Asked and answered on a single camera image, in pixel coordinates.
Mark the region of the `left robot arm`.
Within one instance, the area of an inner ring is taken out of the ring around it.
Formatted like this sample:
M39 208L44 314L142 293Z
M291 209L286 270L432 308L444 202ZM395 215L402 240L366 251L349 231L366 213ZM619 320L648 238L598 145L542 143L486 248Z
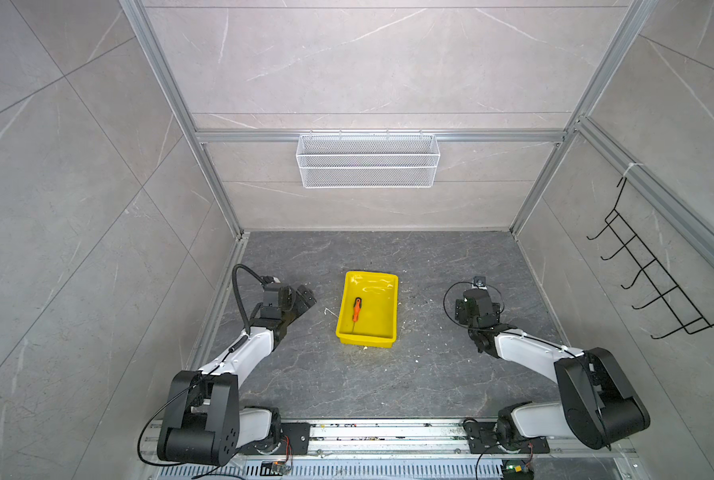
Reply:
M207 364L173 377L167 400L152 415L161 421L154 460L143 451L148 428L139 433L136 451L143 464L221 467L238 453L271 454L283 446L279 410L241 406L240 387L316 299L307 286L292 287L274 277L262 279L262 300L250 312L238 286L233 295L243 320L241 333Z

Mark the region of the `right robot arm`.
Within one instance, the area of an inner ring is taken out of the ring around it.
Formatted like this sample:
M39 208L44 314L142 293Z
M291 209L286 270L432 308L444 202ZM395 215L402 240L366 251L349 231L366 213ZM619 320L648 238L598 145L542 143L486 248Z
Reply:
M532 440L575 437L592 449L648 429L650 413L615 356L604 348L573 348L501 321L504 307L483 277L468 282L449 320L467 331L477 351L519 364L554 382L560 400L503 408L494 425L499 448L513 452Z

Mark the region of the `orange handled screwdriver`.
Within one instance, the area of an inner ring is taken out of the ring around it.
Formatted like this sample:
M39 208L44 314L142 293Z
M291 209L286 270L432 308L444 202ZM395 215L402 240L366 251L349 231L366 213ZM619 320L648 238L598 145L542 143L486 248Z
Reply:
M353 304L353 314L352 314L352 328L351 332L355 331L356 324L359 321L360 313L363 308L363 300L361 297L356 297Z

